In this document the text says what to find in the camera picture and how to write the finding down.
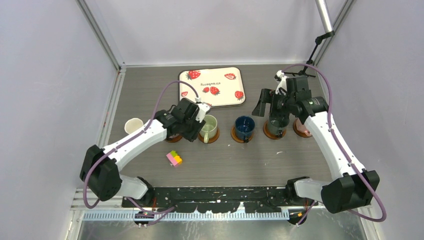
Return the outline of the pale green mug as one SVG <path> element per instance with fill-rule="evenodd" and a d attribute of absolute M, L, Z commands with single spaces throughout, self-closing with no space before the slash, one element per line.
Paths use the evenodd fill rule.
<path fill-rule="evenodd" d="M 204 117 L 204 121 L 205 125 L 202 127 L 199 134 L 204 137 L 204 142 L 208 142 L 208 140 L 214 137 L 217 133 L 218 121 L 214 116 L 210 114 Z"/>

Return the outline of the dark green mug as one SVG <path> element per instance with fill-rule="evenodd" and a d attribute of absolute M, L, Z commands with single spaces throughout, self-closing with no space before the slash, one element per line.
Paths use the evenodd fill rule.
<path fill-rule="evenodd" d="M 274 125 L 274 127 L 269 126 L 270 130 L 276 134 L 277 133 L 277 129 L 278 128 L 284 128 L 289 125 L 290 119 L 288 116 L 283 116 L 283 117 L 268 117 L 268 121 L 270 124 Z"/>

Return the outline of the dark blue mug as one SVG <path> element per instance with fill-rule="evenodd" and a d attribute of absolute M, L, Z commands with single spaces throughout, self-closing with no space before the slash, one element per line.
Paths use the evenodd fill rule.
<path fill-rule="evenodd" d="M 235 122 L 234 126 L 241 132 L 248 133 L 255 130 L 256 124 L 253 118 L 250 116 L 239 116 Z"/>

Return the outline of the large brown wooden coaster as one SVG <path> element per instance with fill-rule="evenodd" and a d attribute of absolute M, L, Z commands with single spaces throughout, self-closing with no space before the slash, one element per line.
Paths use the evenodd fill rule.
<path fill-rule="evenodd" d="M 230 134 L 234 141 L 241 144 L 249 143 L 255 135 L 254 131 L 242 132 L 238 130 L 235 125 L 232 126 Z"/>

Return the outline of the light green mug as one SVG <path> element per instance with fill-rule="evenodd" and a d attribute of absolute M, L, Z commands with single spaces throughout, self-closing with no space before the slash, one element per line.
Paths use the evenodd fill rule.
<path fill-rule="evenodd" d="M 131 118 L 124 124 L 124 131 L 129 135 L 141 128 L 144 122 L 140 118 Z"/>

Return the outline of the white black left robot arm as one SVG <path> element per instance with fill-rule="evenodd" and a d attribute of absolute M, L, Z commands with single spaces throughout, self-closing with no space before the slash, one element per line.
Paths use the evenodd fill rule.
<path fill-rule="evenodd" d="M 210 110 L 209 104 L 184 97 L 171 111 L 157 111 L 144 126 L 115 143 L 89 147 L 79 174 L 84 187 L 102 202 L 120 196 L 148 207 L 154 199 L 153 187 L 144 178 L 129 177 L 121 171 L 142 152 L 174 135 L 193 142 Z"/>

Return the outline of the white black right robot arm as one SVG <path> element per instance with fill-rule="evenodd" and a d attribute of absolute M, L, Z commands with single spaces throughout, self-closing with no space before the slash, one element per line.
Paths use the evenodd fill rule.
<path fill-rule="evenodd" d="M 275 75 L 276 89 L 263 88 L 252 115 L 263 117 L 270 105 L 263 132 L 270 139 L 281 139 L 293 115 L 305 125 L 321 150 L 331 173 L 331 182 L 298 177 L 287 181 L 285 198 L 291 205 L 304 199 L 322 203 L 330 213 L 339 213 L 365 207 L 374 198 L 380 177 L 367 170 L 341 136 L 329 105 L 323 97 L 312 97 L 305 75 L 288 77 Z"/>

